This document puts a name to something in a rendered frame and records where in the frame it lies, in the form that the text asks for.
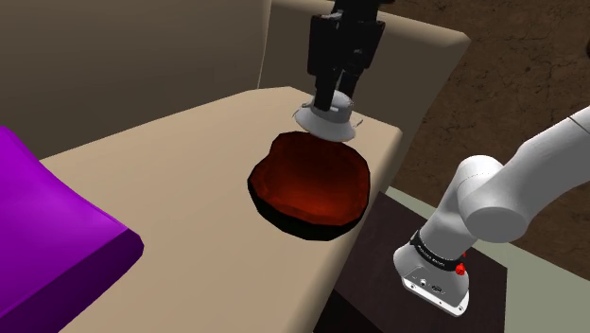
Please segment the white cap-shaped object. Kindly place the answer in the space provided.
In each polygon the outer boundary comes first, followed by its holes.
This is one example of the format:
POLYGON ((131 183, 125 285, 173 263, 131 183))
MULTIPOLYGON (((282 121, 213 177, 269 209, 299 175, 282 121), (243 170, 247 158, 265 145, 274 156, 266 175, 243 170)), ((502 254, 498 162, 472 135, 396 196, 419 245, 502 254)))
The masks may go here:
POLYGON ((363 118, 354 115, 354 102, 336 90, 327 111, 315 106, 316 98, 304 103, 294 114, 295 121, 306 131, 323 140, 348 142, 355 138, 363 118))

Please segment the dark red bowl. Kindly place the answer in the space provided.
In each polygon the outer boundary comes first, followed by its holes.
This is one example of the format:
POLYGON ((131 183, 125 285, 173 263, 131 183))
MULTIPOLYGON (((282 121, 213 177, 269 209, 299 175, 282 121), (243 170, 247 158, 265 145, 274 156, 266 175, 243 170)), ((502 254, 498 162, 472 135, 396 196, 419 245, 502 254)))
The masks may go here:
POLYGON ((371 172, 354 148, 290 131, 272 141, 247 187, 260 216, 281 231, 329 241, 351 231, 365 214, 371 172))

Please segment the beige sofa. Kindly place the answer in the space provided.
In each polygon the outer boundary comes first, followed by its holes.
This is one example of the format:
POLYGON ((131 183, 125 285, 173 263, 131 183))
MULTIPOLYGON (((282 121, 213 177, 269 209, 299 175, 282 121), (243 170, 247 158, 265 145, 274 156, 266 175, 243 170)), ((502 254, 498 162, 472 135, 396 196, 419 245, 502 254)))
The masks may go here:
POLYGON ((312 333, 356 240, 261 217, 252 168, 313 94, 328 0, 0 0, 0 126, 140 236, 59 333, 312 333))

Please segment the purple cushion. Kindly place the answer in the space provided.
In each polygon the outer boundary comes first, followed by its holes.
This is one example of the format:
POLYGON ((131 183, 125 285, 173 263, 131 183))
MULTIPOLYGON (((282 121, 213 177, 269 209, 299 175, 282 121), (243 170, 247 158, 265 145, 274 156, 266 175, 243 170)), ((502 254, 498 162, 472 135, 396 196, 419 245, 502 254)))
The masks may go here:
POLYGON ((0 333, 59 333, 143 250, 0 126, 0 333))

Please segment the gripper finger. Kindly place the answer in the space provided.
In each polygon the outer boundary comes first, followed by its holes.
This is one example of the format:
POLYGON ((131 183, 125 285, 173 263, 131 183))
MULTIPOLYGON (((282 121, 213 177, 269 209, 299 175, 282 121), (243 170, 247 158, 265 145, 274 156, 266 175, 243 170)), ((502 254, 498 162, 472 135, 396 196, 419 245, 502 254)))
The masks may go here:
POLYGON ((327 112, 331 105, 336 90, 338 79, 341 75, 340 68, 317 69, 311 73, 315 79, 316 93, 313 105, 321 111, 327 112))
POLYGON ((359 72, 344 70, 340 76, 338 90, 349 98, 353 98, 357 82, 363 71, 359 72))

